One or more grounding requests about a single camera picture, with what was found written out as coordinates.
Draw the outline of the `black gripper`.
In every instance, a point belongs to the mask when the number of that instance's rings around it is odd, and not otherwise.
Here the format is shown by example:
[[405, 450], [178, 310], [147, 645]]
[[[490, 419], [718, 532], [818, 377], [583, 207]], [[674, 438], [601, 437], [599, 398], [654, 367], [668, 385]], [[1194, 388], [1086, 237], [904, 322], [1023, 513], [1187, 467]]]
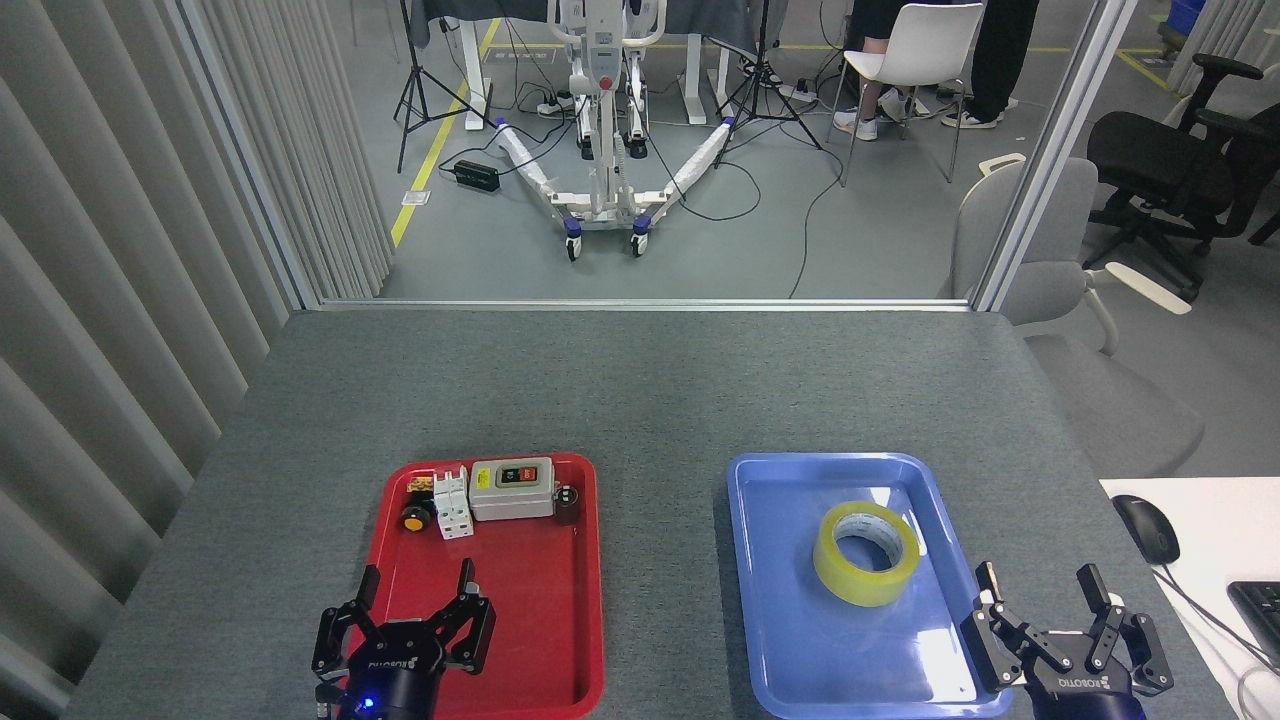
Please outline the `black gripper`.
[[[1155, 620], [1129, 611], [1123, 598], [1107, 589], [1094, 564], [1078, 569], [1079, 587], [1094, 614], [1085, 633], [1088, 651], [1078, 662], [1088, 673], [1059, 673], [1061, 650], [1005, 603], [992, 562], [979, 562], [974, 574], [979, 593], [961, 633], [984, 691], [997, 693], [1027, 683], [1034, 719], [1146, 719], [1133, 691], [1157, 696], [1174, 688]], [[1124, 670], [1102, 673], [1119, 641], [1129, 653], [1125, 669], [1130, 676]], [[1033, 659], [1048, 666], [1030, 670]]]
[[[366, 565], [356, 596], [323, 611], [311, 669], [323, 682], [347, 675], [339, 719], [431, 719], [444, 667], [481, 673], [497, 624], [492, 600], [475, 582], [472, 559], [463, 559], [451, 601], [426, 625], [381, 625], [370, 609], [381, 574]], [[348, 630], [365, 642], [343, 655]]]

